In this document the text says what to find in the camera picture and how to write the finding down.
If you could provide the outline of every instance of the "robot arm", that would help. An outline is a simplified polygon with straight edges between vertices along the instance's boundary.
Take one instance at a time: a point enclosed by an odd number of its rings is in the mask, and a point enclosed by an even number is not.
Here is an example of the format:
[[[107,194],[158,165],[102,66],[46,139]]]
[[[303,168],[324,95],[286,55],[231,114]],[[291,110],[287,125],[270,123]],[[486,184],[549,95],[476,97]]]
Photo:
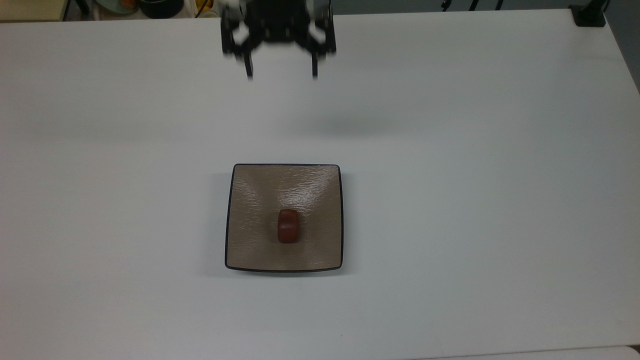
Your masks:
[[[218,3],[221,17],[222,51],[243,60],[248,78],[253,77],[251,53],[261,43],[296,43],[309,52],[312,75],[317,77],[318,59],[335,54],[335,33],[331,0],[240,0]],[[249,34],[240,44],[234,31],[243,22]],[[310,26],[324,32],[320,42],[309,31]]]

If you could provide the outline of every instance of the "black metal bracket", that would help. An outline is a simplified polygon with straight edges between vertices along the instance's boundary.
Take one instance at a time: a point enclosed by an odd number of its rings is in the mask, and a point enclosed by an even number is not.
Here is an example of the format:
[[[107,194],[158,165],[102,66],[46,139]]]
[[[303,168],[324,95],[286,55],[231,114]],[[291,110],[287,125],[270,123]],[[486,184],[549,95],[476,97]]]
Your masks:
[[[602,28],[607,21],[604,19],[602,7],[606,0],[591,0],[589,4],[569,5],[573,14],[573,21],[576,25],[583,28]]]
[[[221,14],[222,51],[244,61],[246,75],[253,77],[251,53],[263,42],[274,44],[296,43],[311,54],[312,75],[317,77],[318,59],[335,54],[335,32],[331,4],[314,14],[313,25],[324,32],[320,43],[309,31],[312,24],[305,0],[253,0],[246,4],[246,11],[228,6]],[[249,35],[241,43],[234,40],[233,32],[243,22]]]

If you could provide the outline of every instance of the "cable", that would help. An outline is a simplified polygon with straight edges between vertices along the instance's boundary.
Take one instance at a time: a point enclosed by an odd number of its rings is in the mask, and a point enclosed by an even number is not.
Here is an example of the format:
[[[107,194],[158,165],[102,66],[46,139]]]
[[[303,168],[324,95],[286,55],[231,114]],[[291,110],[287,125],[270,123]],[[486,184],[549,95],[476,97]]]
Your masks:
[[[440,7],[442,8],[442,12],[447,11],[447,9],[451,6],[451,0],[444,0]]]
[[[204,10],[204,7],[207,6],[208,2],[209,0],[204,0],[204,2],[202,3],[202,6],[200,7],[200,10],[198,10],[198,13],[196,14],[196,19],[200,16],[200,14],[202,13],[202,10]]]

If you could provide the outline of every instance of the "beige plate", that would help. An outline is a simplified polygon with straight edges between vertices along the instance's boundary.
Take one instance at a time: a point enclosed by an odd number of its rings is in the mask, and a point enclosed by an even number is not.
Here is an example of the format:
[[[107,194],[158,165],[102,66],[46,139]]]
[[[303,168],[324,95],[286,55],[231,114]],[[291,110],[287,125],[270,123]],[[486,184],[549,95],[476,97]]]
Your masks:
[[[278,213],[298,212],[296,243],[278,241]],[[225,265],[259,272],[342,266],[342,183],[337,165],[237,164],[231,179]]]

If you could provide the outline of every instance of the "red object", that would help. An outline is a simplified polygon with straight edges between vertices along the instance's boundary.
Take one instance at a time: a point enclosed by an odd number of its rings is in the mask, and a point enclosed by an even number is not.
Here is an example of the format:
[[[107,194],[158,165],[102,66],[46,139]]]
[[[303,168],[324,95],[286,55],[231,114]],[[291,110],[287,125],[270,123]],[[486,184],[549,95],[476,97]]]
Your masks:
[[[278,214],[278,241],[294,243],[298,239],[298,212],[291,209],[280,210]]]

